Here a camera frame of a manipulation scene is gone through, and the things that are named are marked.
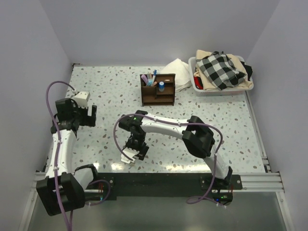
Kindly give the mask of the blue grey correction bottle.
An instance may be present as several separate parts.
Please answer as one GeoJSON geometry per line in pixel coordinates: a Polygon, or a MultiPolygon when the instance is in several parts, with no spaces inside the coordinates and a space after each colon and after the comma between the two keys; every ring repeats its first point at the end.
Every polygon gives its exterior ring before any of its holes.
{"type": "Polygon", "coordinates": [[[158,89],[160,92],[163,92],[165,89],[165,83],[163,81],[159,82],[158,89]]]}

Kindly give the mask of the blue white marker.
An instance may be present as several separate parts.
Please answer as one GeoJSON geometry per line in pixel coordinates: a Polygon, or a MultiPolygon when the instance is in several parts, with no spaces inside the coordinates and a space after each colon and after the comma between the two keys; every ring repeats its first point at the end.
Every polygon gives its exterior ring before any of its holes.
{"type": "Polygon", "coordinates": [[[157,74],[157,70],[155,69],[154,72],[153,72],[153,75],[152,75],[152,81],[153,82],[155,81],[156,74],[157,74]]]}

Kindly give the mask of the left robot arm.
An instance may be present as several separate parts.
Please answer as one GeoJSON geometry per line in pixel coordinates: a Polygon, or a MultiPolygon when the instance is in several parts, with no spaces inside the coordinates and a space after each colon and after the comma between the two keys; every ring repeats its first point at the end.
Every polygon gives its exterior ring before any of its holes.
{"type": "Polygon", "coordinates": [[[54,163],[58,164],[58,184],[60,198],[66,212],[82,208],[86,201],[85,189],[96,188],[100,177],[93,164],[72,167],[73,148],[77,140],[80,126],[94,127],[96,125],[96,110],[94,105],[91,115],[88,114],[90,95],[81,91],[71,98],[56,101],[57,124],[51,127],[53,151],[51,163],[45,179],[36,184],[38,195],[50,216],[61,213],[55,188],[54,163]]]}

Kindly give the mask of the brown wooden desk organizer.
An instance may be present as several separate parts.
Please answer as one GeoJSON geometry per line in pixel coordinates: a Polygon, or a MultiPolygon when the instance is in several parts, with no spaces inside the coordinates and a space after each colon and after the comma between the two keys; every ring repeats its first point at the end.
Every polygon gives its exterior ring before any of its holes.
{"type": "Polygon", "coordinates": [[[159,106],[159,105],[171,105],[175,104],[175,74],[157,74],[155,81],[157,85],[146,86],[141,79],[141,105],[142,106],[159,106]],[[158,89],[159,82],[165,83],[165,89],[160,92],[158,89]]]}

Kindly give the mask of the pink highlighter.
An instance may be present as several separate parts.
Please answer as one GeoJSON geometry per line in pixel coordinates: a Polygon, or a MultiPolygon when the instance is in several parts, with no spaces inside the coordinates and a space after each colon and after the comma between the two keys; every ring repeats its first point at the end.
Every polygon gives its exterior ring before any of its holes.
{"type": "Polygon", "coordinates": [[[141,75],[141,79],[144,81],[146,85],[148,84],[148,78],[146,75],[141,75]]]}

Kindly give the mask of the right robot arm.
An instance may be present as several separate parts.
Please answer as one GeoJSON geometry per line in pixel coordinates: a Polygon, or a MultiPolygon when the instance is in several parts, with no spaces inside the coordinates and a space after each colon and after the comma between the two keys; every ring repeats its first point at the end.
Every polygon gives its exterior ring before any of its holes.
{"type": "Polygon", "coordinates": [[[203,159],[218,188],[226,189],[231,184],[233,170],[218,154],[223,134],[197,116],[176,120],[138,110],[133,114],[122,115],[114,127],[130,133],[124,147],[119,149],[121,161],[126,164],[134,163],[137,159],[144,160],[149,150],[145,142],[146,134],[157,133],[183,141],[189,154],[203,159]]]}

